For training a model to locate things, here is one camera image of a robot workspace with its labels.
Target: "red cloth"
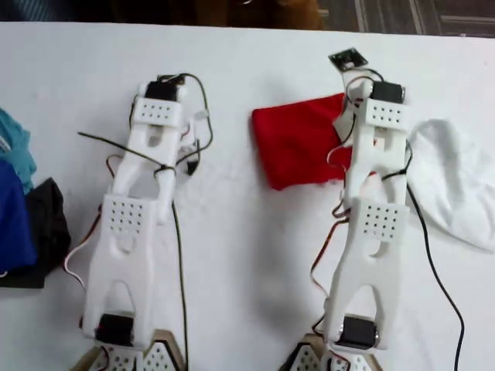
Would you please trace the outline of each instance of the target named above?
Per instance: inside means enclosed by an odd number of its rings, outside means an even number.
[[[343,179],[340,166],[326,163],[327,153],[340,145],[333,121],[342,103],[343,94],[337,94],[253,111],[254,137],[272,188]],[[349,168],[351,151],[338,149],[330,161]]]

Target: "blue cloth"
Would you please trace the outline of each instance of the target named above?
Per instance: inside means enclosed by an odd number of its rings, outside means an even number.
[[[37,252],[32,242],[22,184],[14,168],[0,160],[0,273],[33,265]]]
[[[29,153],[29,132],[24,130],[7,112],[0,108],[0,136],[11,147],[11,151],[3,151],[0,147],[0,160],[11,164],[21,179],[24,193],[33,187],[31,175],[36,171],[36,163]]]

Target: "white cloth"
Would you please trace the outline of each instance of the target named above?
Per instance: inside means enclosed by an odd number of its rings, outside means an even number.
[[[493,159],[448,121],[426,121],[410,142],[408,181],[422,212],[454,237],[494,251]]]

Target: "teal cloth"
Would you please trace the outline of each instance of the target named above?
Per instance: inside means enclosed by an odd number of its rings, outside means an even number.
[[[21,179],[24,194],[32,188],[31,175],[36,171],[36,163],[29,153],[29,132],[0,108],[0,136],[9,143],[11,151],[0,147],[0,160],[7,161]]]

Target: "white 3d-printed bracket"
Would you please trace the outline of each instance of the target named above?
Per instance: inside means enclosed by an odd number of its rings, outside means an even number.
[[[357,110],[353,132],[351,166],[346,174],[344,206],[350,208],[349,231],[343,256],[333,275],[325,309],[325,338],[338,342],[346,307],[363,286],[374,293],[377,313],[375,346],[386,349],[398,305],[401,240],[409,208],[405,206],[406,178],[395,176],[385,181],[388,203],[377,203],[360,196],[360,188],[371,172],[379,176],[405,166],[408,108],[402,104],[365,99]],[[375,146],[377,133],[383,148]],[[379,243],[367,254],[367,243]]]
[[[178,97],[184,98],[184,87]],[[157,162],[175,166],[186,128],[180,102],[137,96],[131,116],[128,148]],[[93,338],[105,313],[114,284],[124,284],[134,309],[132,345],[145,349],[152,338],[153,249],[157,223],[170,211],[176,174],[163,170],[155,176],[156,199],[132,198],[129,192],[143,172],[158,166],[126,152],[115,175],[112,190],[104,197],[101,236],[90,263],[83,332]]]

